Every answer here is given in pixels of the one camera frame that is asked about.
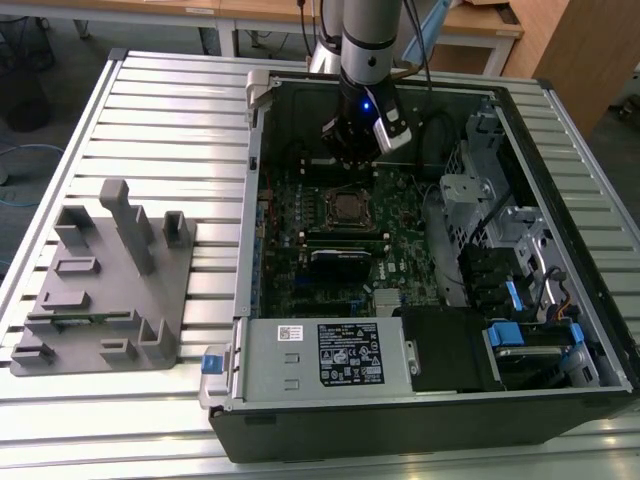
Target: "floor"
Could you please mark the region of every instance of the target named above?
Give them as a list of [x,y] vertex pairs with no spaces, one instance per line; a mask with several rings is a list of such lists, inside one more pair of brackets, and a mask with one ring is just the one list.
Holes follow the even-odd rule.
[[[54,117],[46,127],[29,134],[11,132],[0,122],[0,143],[47,143],[64,148],[82,114],[111,48],[202,54],[197,29],[91,22],[91,37],[80,40],[70,20],[50,20],[48,32],[57,64],[40,75],[52,104]],[[258,58],[302,60],[304,44],[300,35],[263,35],[262,48],[252,48],[249,36],[239,35],[240,54]],[[611,179],[633,218],[640,223],[640,131],[620,123],[608,112],[589,141],[596,157]],[[10,181],[0,187],[0,200],[36,203],[53,174],[58,155],[54,151],[20,150],[0,157],[10,173]],[[35,207],[0,205],[0,280],[31,221]]]

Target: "sticker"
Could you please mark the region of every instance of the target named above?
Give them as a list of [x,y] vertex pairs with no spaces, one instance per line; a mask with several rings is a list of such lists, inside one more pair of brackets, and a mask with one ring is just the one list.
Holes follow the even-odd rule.
[[519,37],[520,32],[510,32],[509,30],[498,30],[496,35],[499,37]]
[[213,15],[212,8],[190,8],[187,7],[184,9],[187,13],[199,13],[200,15]]
[[301,342],[302,325],[278,325],[279,342]]
[[325,387],[384,383],[376,323],[318,325],[318,351]]

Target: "metal bracket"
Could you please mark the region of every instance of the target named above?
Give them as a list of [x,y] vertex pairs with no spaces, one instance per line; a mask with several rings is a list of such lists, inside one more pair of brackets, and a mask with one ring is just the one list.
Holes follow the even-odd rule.
[[270,76],[269,70],[251,70],[247,75],[245,92],[247,94],[247,109],[251,114],[252,110],[266,102],[265,94],[271,90]]

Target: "wooden desk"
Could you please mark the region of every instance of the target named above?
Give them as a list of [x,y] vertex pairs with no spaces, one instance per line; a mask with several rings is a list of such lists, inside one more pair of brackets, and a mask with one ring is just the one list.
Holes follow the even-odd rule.
[[[319,0],[316,0],[316,17]],[[300,10],[293,0],[220,0],[219,17],[230,21],[233,30],[262,30],[300,33]],[[307,1],[305,20],[311,22],[311,6]],[[437,43],[456,47],[477,47],[490,50],[478,73],[500,76],[515,40],[522,37],[520,25],[510,25],[493,7],[463,4],[451,9]],[[234,52],[225,51],[224,56]]]
[[[318,17],[320,1],[315,4]],[[217,28],[226,57],[236,56],[238,30],[300,33],[300,10],[293,0],[0,0],[0,13]],[[312,22],[310,0],[305,22]],[[463,4],[449,12],[438,44],[489,49],[482,73],[499,76],[522,34],[521,26],[505,24],[494,8]]]

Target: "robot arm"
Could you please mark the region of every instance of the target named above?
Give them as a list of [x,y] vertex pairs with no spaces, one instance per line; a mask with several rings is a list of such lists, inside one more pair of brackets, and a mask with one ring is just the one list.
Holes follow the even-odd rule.
[[[450,0],[429,0],[428,30],[435,43]],[[375,160],[411,141],[411,130],[391,78],[402,0],[326,0],[323,16],[335,29],[342,11],[340,99],[322,133],[345,166]]]

